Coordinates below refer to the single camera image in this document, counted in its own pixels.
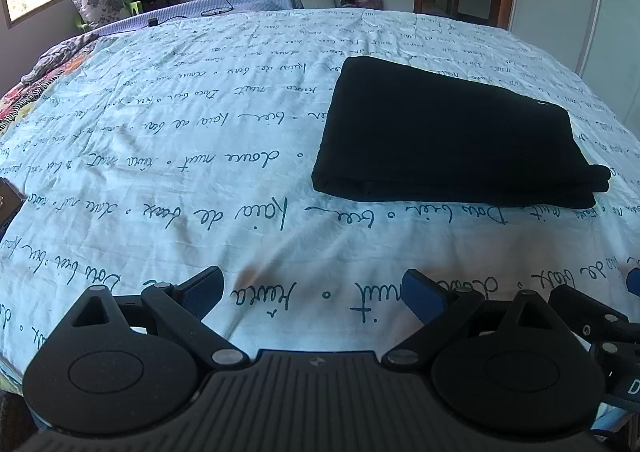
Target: bed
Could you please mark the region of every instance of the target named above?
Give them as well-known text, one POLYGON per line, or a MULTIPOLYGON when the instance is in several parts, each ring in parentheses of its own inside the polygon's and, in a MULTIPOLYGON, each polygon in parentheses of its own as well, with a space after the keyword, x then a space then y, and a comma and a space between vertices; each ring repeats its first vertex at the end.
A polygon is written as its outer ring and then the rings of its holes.
POLYGON ((0 175, 27 198, 0 243, 0 362, 17 384, 88 286, 137 294, 211 265, 225 295, 204 321, 250 355, 385 352, 420 327, 400 301, 411 268, 487 299, 568 284, 640 320, 625 288, 640 259, 640 143, 572 71, 495 28, 286 10, 102 38, 0 139, 0 175), (334 85, 356 55, 558 103, 587 160, 610 167, 609 192, 575 211, 313 191, 334 85))

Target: black folded cloth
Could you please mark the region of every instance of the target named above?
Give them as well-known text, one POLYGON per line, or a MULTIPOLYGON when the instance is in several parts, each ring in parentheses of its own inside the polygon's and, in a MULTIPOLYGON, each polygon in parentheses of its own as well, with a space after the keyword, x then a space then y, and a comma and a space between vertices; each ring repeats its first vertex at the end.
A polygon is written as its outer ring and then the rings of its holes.
POLYGON ((610 177, 584 159, 560 106, 372 57, 345 61, 311 176, 354 201, 575 209, 610 177))

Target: cable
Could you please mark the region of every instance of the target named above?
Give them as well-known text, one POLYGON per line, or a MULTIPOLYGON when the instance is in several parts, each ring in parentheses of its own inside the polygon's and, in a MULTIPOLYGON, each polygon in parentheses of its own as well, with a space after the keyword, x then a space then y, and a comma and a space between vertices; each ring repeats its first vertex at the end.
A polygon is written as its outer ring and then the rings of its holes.
POLYGON ((625 441, 616 433, 611 432, 609 430, 590 430, 590 434, 596 437, 606 438, 605 445, 610 448, 610 450, 616 452, 631 452, 631 448, 625 443, 625 441))
POLYGON ((167 21, 171 21, 172 19, 188 19, 187 16, 173 16, 172 18, 165 19, 162 23, 158 23, 158 26, 164 25, 167 21))
MULTIPOLYGON (((226 12, 231 12, 232 10, 234 10, 234 6, 229 2, 229 0, 225 0, 225 1, 228 4, 228 7, 213 8, 211 10, 205 10, 204 12, 201 12, 200 15, 205 18, 205 17, 217 16, 220 14, 225 14, 226 12)), ((164 23, 166 23, 167 21, 171 21, 172 19, 189 19, 189 18, 187 16, 173 16, 172 18, 165 19, 162 23, 158 23, 155 26, 164 25, 164 23)), ((120 32, 111 32, 110 34, 104 34, 104 35, 101 35, 100 37, 105 38, 109 36, 114 36, 115 34, 127 34, 129 32, 139 32, 140 30, 144 30, 145 28, 149 28, 150 26, 151 25, 145 25, 145 26, 142 26, 142 28, 135 28, 133 30, 122 30, 120 32)))

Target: pillow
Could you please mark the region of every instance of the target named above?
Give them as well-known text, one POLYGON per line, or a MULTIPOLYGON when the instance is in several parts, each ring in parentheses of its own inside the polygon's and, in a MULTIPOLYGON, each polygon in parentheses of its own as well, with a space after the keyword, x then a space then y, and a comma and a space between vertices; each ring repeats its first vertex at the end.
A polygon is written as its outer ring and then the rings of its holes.
POLYGON ((129 13, 123 0, 72 0, 82 19, 93 30, 126 19, 129 13))

